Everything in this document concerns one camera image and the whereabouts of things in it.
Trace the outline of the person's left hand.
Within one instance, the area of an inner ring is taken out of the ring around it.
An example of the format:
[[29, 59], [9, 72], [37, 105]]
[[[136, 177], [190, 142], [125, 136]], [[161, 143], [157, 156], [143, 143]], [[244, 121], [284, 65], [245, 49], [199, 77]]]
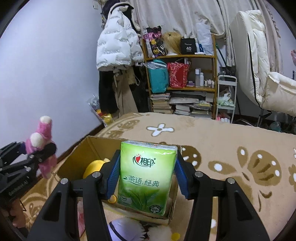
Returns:
[[13, 217], [12, 224], [14, 227], [24, 228], [26, 226], [26, 218], [19, 199], [16, 199], [12, 202], [9, 214]]

